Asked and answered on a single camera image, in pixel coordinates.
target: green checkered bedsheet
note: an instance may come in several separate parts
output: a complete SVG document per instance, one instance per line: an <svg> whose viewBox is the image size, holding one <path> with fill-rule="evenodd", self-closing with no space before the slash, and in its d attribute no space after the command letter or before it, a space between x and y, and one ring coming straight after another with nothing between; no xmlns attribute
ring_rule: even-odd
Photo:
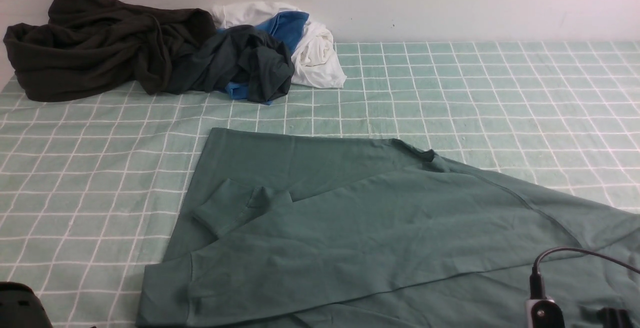
<svg viewBox="0 0 640 328"><path fill-rule="evenodd" d="M336 46L344 89L271 106L138 84L62 103L0 93L0 280L55 327L132 327L211 127L397 137L640 213L640 42Z"/></svg>

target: black cable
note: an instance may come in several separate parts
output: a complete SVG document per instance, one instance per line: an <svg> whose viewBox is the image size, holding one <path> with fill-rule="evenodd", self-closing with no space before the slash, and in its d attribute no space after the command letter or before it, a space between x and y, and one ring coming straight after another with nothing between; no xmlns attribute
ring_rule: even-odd
<svg viewBox="0 0 640 328"><path fill-rule="evenodd" d="M634 266L626 264L624 262L621 262L615 258L601 255L600 253L591 252L582 248L570 248L570 247L551 248L540 253L540 255L533 262L533 268L531 269L531 276L528 278L531 299L547 299L547 296L545 294L545 283L544 283L544 280L542 279L542 274L540 274L540 262L544 257L550 255L551 253L560 252L560 251L578 252L578 253L583 253L585 255L600 257L610 262L613 262L617 265L621 265L622 267L629 269L629 271L633 271L634 273L640 274L640 269L635 268Z"/></svg>

